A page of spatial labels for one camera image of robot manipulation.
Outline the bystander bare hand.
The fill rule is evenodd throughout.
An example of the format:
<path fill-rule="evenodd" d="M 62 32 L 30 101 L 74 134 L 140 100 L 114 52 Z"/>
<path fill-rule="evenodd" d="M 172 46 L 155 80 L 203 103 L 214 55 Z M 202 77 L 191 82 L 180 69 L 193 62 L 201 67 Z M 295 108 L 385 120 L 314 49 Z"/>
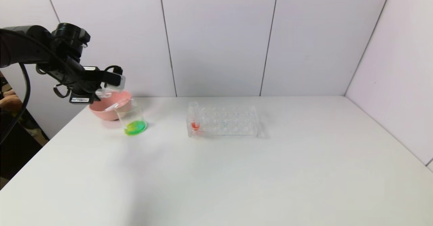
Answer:
<path fill-rule="evenodd" d="M 6 91 L 3 96 L 0 101 L 2 110 L 14 113 L 21 111 L 23 103 L 13 89 Z"/>

